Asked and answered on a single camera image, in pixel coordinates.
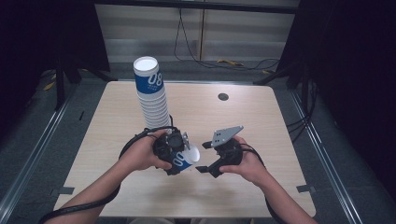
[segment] wooden table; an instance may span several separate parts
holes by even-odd
[[[243,125],[238,135],[255,147],[269,172],[288,194],[310,215],[316,213],[305,185],[300,164],[291,144],[274,92],[269,87],[165,83],[169,113],[174,125],[187,132],[197,145],[201,159],[210,165],[219,158],[214,149],[201,144],[210,141],[218,129]],[[227,101],[218,98],[229,95]],[[61,195],[55,209],[81,192],[113,165],[125,143],[145,128],[134,82],[110,82],[81,144],[66,187],[73,195]],[[259,188],[240,175],[214,178],[200,174],[194,166],[179,175],[168,176],[161,169],[134,172],[121,185],[119,195],[109,203],[102,217],[269,217]]]

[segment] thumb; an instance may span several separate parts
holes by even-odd
[[[226,166],[221,166],[219,170],[223,173],[234,173],[234,174],[239,174],[239,169],[238,166],[236,165],[226,165]]]
[[[169,170],[170,168],[172,168],[171,163],[162,160],[156,160],[154,166],[164,170]]]

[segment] person's right hand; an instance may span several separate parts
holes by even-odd
[[[242,144],[242,148],[249,149],[248,146],[244,146],[247,142],[245,139],[239,136],[233,137],[239,144]],[[259,161],[257,156],[251,152],[244,152],[242,161],[239,165],[226,165],[221,166],[219,170],[223,173],[234,173],[241,175],[247,181],[252,182],[255,185],[258,185],[259,182],[264,178],[267,171],[262,163]]]

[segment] stack of paper cups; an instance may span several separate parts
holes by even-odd
[[[134,61],[134,79],[147,127],[152,129],[171,125],[163,76],[157,60],[142,57]]]

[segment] hand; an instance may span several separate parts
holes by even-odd
[[[136,170],[146,170],[150,166],[164,170],[172,168],[172,164],[158,159],[152,150],[154,141],[164,133],[165,130],[159,130],[150,136],[139,139],[126,150],[119,162],[122,162],[130,173]]]
[[[247,143],[245,139],[239,136],[235,136],[234,139],[238,141],[239,144]],[[242,145],[242,148],[249,149],[248,146],[244,145]],[[251,152],[243,153],[243,158],[239,165],[221,166],[219,170],[223,173],[234,173],[241,175],[247,181],[250,181],[255,185],[258,185],[264,175],[268,173],[257,156]]]

